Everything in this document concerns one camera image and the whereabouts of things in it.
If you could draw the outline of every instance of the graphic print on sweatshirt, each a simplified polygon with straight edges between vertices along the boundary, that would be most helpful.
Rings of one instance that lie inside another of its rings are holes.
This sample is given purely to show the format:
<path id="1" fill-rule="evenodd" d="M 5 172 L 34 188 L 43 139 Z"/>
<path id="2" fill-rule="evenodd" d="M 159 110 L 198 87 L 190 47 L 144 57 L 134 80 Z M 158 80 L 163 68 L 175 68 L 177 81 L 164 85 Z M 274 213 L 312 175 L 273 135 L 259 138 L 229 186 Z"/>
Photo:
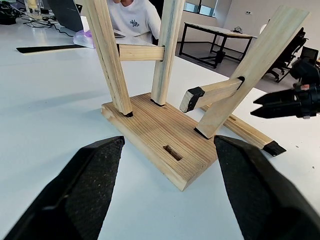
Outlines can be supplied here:
<path id="1" fill-rule="evenodd" d="M 134 28 L 134 27 L 139 27 L 139 23 L 137 23 L 136 22 L 136 20 L 135 19 L 132 19 L 131 21 L 130 21 L 130 23 L 132 24 L 132 27 Z"/>

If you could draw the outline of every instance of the black laptop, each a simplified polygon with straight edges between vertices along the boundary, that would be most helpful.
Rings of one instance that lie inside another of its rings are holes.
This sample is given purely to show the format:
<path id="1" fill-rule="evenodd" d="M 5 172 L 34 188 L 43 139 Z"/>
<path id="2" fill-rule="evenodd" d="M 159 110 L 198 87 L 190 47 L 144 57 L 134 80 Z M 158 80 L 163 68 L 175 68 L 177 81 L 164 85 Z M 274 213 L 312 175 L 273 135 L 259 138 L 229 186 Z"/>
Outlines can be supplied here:
<path id="1" fill-rule="evenodd" d="M 61 26 L 75 32 L 84 29 L 74 0 L 47 0 L 47 3 Z"/>

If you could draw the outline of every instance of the wood grain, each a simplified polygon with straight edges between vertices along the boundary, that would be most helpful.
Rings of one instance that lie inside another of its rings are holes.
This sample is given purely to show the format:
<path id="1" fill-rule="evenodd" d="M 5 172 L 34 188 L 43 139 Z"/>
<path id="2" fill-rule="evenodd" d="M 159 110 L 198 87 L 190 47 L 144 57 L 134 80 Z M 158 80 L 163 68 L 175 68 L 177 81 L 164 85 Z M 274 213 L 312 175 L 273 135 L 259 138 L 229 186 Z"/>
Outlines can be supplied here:
<path id="1" fill-rule="evenodd" d="M 162 61 L 165 47 L 118 44 L 120 61 Z"/>
<path id="2" fill-rule="evenodd" d="M 205 105 L 231 97 L 236 93 L 241 83 L 242 81 L 236 78 L 200 86 L 199 88 L 204 91 L 204 94 L 199 98 L 195 97 L 196 94 L 194 94 L 195 91 L 193 91 L 193 89 L 189 89 L 183 96 L 180 104 L 180 110 L 184 113 L 187 113 L 193 109 L 201 108 Z"/>
<path id="3" fill-rule="evenodd" d="M 185 0 L 164 0 L 158 46 L 165 51 L 163 61 L 155 62 L 151 91 L 151 99 L 159 105 L 166 104 L 184 5 Z"/>
<path id="4" fill-rule="evenodd" d="M 181 191 L 217 159 L 213 139 L 196 133 L 192 118 L 168 103 L 157 106 L 150 93 L 132 97 L 131 103 L 133 117 L 111 103 L 102 105 L 102 114 Z"/>
<path id="5" fill-rule="evenodd" d="M 222 126 L 301 29 L 302 23 L 308 15 L 309 12 L 305 10 L 287 6 L 278 8 L 230 78 L 244 77 L 244 83 L 233 96 L 213 103 L 197 125 L 196 128 L 204 136 L 211 138 L 215 135 L 218 128 Z"/>
<path id="6" fill-rule="evenodd" d="M 201 107 L 202 110 L 207 111 L 209 105 Z M 253 126 L 249 125 L 245 121 L 231 114 L 227 120 L 223 123 L 225 127 L 233 131 L 239 137 L 243 138 L 249 144 L 256 146 L 259 149 L 263 149 L 265 145 L 273 141 L 272 138 L 263 134 L 259 130 L 255 129 Z"/>
<path id="7" fill-rule="evenodd" d="M 114 106 L 124 115 L 132 112 L 116 39 L 106 0 L 85 0 L 87 20 Z"/>

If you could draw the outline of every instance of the mortise slot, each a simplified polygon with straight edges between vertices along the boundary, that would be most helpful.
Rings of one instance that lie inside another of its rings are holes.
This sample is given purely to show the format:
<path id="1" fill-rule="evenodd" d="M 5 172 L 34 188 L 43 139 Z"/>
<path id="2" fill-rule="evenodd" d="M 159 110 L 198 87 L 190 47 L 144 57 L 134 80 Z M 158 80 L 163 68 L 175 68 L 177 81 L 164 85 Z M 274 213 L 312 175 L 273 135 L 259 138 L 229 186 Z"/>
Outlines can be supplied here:
<path id="1" fill-rule="evenodd" d="M 163 149 L 166 150 L 172 157 L 174 157 L 175 160 L 180 161 L 182 159 L 182 156 L 173 150 L 169 145 L 163 146 Z"/>

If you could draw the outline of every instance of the white sweatshirt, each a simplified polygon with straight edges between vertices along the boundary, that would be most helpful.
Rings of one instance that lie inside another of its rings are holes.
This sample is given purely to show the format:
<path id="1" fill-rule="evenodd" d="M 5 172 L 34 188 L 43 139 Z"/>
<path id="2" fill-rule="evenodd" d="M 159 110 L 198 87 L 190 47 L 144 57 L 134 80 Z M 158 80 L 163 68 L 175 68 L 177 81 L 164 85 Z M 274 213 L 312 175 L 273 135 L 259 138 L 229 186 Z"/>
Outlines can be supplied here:
<path id="1" fill-rule="evenodd" d="M 133 0 L 129 6 L 107 0 L 112 27 L 130 36 L 139 36 L 152 43 L 152 35 L 159 39 L 161 20 L 155 6 L 148 0 Z"/>

